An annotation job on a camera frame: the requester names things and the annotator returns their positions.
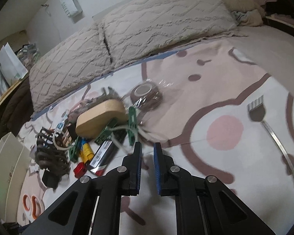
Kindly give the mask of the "red lighter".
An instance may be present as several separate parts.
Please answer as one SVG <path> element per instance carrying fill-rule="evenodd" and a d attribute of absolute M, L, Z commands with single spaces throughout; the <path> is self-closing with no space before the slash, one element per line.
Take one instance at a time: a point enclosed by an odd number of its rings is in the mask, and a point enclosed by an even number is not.
<path fill-rule="evenodd" d="M 84 176 L 87 172 L 87 168 L 85 163 L 80 162 L 73 170 L 74 176 L 77 179 L 80 179 L 82 176 Z"/>

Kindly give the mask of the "white storage box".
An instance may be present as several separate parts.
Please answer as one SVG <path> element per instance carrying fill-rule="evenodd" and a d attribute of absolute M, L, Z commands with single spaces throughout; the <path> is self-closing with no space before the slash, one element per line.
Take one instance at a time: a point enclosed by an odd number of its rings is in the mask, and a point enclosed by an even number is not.
<path fill-rule="evenodd" d="M 17 220 L 22 185 L 30 165 L 30 150 L 10 132 L 0 140 L 0 219 Z"/>

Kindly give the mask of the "crumpled beige blanket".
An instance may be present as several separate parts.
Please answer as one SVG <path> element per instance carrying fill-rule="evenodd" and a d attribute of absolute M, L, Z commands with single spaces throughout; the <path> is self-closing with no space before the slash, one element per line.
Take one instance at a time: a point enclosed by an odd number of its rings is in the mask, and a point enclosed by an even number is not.
<path fill-rule="evenodd" d="M 264 9 L 253 0 L 222 0 L 239 25 L 258 27 L 266 16 Z"/>

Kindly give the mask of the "left beige textured pillow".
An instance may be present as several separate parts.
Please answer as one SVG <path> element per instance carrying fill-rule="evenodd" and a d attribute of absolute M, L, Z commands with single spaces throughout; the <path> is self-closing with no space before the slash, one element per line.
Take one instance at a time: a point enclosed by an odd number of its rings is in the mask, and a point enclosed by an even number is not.
<path fill-rule="evenodd" d="M 93 22 L 56 45 L 31 68 L 29 83 L 34 112 L 112 69 L 103 24 Z"/>

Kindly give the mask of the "green clip with white cord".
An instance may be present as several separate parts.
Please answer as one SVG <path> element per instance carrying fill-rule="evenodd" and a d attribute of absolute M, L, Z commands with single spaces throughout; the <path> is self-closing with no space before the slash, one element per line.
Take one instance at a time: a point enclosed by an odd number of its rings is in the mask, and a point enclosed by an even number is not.
<path fill-rule="evenodd" d="M 134 144 L 139 139 L 139 126 L 137 123 L 136 108 L 130 106 L 127 113 L 127 124 L 118 125 L 118 119 L 112 118 L 100 134 L 95 138 L 94 142 L 97 145 L 102 145 L 105 140 L 110 139 L 116 147 L 122 149 L 126 154 L 130 154 L 134 150 Z M 115 136 L 115 132 L 124 130 L 128 135 L 131 148 L 125 147 Z"/>

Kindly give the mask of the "hanging white wall pouch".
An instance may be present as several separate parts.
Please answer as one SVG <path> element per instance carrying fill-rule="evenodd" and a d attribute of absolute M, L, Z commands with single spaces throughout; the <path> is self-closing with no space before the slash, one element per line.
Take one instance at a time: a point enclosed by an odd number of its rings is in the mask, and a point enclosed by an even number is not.
<path fill-rule="evenodd" d="M 77 0 L 60 0 L 60 4 L 68 18 L 74 18 L 83 11 Z"/>

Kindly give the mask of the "pink hair clip pile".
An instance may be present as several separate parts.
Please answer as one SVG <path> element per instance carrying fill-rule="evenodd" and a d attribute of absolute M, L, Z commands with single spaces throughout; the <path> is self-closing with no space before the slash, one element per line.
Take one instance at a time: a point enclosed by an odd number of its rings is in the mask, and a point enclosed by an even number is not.
<path fill-rule="evenodd" d="M 84 99 L 81 100 L 77 105 L 75 105 L 68 114 L 68 121 L 71 124 L 75 124 L 77 122 L 78 117 L 88 111 L 89 109 L 95 107 L 96 105 L 110 100 L 110 99 L 117 99 L 120 100 L 119 94 L 112 88 L 107 87 L 108 92 L 105 88 L 102 88 L 102 94 L 98 97 L 94 97 L 92 99 Z"/>

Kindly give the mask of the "wooden oval box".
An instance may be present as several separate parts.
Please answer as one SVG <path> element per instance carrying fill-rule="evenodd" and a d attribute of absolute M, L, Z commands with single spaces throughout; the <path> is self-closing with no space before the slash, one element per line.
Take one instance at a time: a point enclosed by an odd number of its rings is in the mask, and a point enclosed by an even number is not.
<path fill-rule="evenodd" d="M 106 100 L 78 116 L 75 132 L 80 137 L 96 138 L 113 118 L 117 125 L 126 123 L 126 109 L 119 100 Z"/>

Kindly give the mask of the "cartoon print bed blanket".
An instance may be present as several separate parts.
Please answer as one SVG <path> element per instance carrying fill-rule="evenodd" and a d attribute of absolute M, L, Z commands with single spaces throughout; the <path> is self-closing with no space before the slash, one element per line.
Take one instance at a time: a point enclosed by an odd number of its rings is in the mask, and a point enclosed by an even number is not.
<path fill-rule="evenodd" d="M 248 104 L 263 97 L 265 119 L 294 165 L 294 37 L 272 27 L 242 28 L 244 37 L 202 42 L 121 69 L 67 97 L 23 125 L 28 148 L 42 128 L 110 86 L 127 97 L 144 79 L 159 83 L 161 106 L 143 127 L 174 162 L 198 177 L 219 178 L 276 233 L 294 224 L 294 182 L 285 158 Z"/>

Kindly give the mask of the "beige textured pillow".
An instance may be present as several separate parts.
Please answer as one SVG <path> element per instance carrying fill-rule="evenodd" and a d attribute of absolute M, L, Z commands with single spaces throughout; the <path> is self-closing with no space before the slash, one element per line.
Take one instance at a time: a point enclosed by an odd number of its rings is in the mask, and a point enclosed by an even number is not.
<path fill-rule="evenodd" d="M 222 0 L 132 0 L 102 23 L 116 68 L 192 41 L 238 35 Z"/>
<path fill-rule="evenodd" d="M 112 69 L 103 24 L 93 22 L 56 45 L 31 68 L 29 83 L 34 112 Z"/>

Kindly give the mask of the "black lighter with barcode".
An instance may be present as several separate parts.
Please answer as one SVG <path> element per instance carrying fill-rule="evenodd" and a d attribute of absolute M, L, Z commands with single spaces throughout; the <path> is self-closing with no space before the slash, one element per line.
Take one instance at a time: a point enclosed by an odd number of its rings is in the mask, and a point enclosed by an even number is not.
<path fill-rule="evenodd" d="M 88 171 L 93 173 L 97 177 L 102 176 L 108 163 L 107 160 L 109 159 L 112 151 L 113 142 L 111 140 L 104 141 L 102 145 L 98 148 L 93 159 L 88 164 Z"/>

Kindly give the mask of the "white paper bag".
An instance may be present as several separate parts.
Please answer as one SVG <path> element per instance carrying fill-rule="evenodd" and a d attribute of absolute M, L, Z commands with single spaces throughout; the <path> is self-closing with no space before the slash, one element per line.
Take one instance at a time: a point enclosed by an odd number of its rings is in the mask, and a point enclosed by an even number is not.
<path fill-rule="evenodd" d="M 0 72 L 10 87 L 28 74 L 27 68 L 15 55 L 8 42 L 0 50 Z"/>

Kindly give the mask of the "brown claw hair clip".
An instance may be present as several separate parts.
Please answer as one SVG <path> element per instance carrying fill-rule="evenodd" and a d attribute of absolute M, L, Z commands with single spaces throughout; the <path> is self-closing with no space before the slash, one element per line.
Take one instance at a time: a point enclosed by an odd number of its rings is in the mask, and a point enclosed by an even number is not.
<path fill-rule="evenodd" d="M 61 178 L 69 174 L 70 164 L 65 151 L 58 150 L 53 141 L 54 131 L 42 127 L 37 134 L 35 162 L 44 170 L 42 182 L 47 188 L 57 189 Z"/>

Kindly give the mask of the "right beige textured pillow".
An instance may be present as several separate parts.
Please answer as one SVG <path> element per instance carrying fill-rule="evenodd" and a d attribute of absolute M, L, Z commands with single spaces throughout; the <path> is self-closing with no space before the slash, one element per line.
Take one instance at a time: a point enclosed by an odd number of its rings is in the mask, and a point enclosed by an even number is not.
<path fill-rule="evenodd" d="M 192 41 L 238 35 L 222 0 L 132 0 L 102 23 L 116 68 Z"/>

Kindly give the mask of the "metal back scratcher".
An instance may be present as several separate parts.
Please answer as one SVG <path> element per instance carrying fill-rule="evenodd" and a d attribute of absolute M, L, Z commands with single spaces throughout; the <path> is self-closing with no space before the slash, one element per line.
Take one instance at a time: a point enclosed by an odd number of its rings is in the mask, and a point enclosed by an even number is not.
<path fill-rule="evenodd" d="M 272 140 L 274 141 L 277 148 L 280 150 L 282 156 L 284 157 L 286 161 L 286 165 L 288 169 L 290 169 L 290 174 L 294 181 L 294 164 L 292 164 L 291 159 L 288 155 L 287 150 L 284 148 L 282 142 L 276 135 L 276 133 L 273 131 L 271 126 L 268 124 L 268 122 L 265 120 L 266 116 L 266 107 L 264 105 L 264 96 L 261 95 L 252 102 L 250 102 L 247 105 L 248 115 L 251 121 L 253 122 L 259 122 L 264 129 L 267 131 L 267 133 L 271 136 Z"/>

